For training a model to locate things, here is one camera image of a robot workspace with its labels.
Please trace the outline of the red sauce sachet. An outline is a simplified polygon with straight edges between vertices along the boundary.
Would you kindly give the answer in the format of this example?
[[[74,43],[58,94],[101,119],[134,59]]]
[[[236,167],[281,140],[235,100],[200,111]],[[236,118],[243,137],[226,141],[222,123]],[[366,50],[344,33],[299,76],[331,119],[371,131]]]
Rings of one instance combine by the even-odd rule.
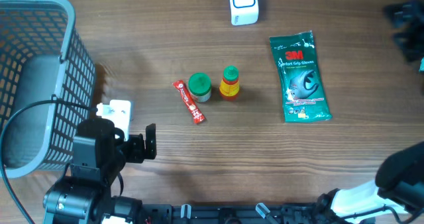
[[[199,107],[196,105],[195,101],[191,98],[189,91],[182,80],[178,80],[173,83],[173,86],[179,91],[187,110],[191,113],[193,117],[193,122],[195,124],[202,123],[205,120],[204,114],[199,110]]]

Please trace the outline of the green lid jar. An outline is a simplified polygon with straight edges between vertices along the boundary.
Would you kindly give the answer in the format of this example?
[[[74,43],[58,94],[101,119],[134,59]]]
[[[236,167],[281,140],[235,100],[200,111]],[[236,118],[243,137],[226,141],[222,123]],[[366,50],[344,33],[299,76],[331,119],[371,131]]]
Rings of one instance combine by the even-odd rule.
[[[188,80],[188,89],[194,101],[203,103],[211,97],[211,80],[205,73],[195,73]]]

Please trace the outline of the red chilli sauce bottle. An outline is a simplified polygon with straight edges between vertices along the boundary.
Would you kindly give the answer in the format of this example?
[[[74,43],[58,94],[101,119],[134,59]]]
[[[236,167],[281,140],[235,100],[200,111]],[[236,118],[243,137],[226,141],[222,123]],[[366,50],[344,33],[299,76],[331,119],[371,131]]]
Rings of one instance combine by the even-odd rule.
[[[235,100],[240,91],[239,70],[235,66],[227,66],[219,85],[221,97],[227,101]]]

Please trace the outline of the green snack bag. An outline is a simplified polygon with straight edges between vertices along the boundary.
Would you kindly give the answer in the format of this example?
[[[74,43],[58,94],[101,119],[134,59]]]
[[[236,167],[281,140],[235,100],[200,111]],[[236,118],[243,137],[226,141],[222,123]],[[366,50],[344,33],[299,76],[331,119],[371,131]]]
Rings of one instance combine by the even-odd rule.
[[[332,119],[313,33],[273,36],[270,48],[280,77],[285,122],[312,123]]]

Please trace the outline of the teal wet wipes pack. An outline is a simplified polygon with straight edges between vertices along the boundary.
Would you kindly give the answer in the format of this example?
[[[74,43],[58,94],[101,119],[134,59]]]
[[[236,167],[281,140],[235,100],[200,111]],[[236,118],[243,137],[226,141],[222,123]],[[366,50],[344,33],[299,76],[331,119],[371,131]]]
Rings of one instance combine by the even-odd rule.
[[[424,58],[421,59],[421,63],[420,63],[420,67],[419,67],[419,72],[421,72],[421,73],[424,72]]]

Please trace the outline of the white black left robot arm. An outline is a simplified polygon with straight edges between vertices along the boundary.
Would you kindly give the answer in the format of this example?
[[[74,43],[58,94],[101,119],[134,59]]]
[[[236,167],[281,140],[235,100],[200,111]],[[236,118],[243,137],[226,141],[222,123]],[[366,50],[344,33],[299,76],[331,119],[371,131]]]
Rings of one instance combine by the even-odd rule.
[[[142,201],[112,196],[111,186],[125,164],[156,158],[156,125],[126,137],[108,119],[88,119],[78,125],[73,145],[72,161],[44,196],[43,222],[146,223]]]

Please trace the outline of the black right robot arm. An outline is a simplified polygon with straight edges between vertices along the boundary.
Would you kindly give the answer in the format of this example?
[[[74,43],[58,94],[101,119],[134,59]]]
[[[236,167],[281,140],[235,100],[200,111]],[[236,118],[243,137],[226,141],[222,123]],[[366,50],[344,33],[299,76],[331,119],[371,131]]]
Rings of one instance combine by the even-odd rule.
[[[383,12],[396,27],[404,30],[392,36],[408,62],[423,60],[423,1],[391,4]],[[312,223],[375,222],[379,215],[410,216],[406,223],[423,214],[423,143],[401,150],[379,167],[373,181],[349,190],[335,189],[319,197],[311,210]]]

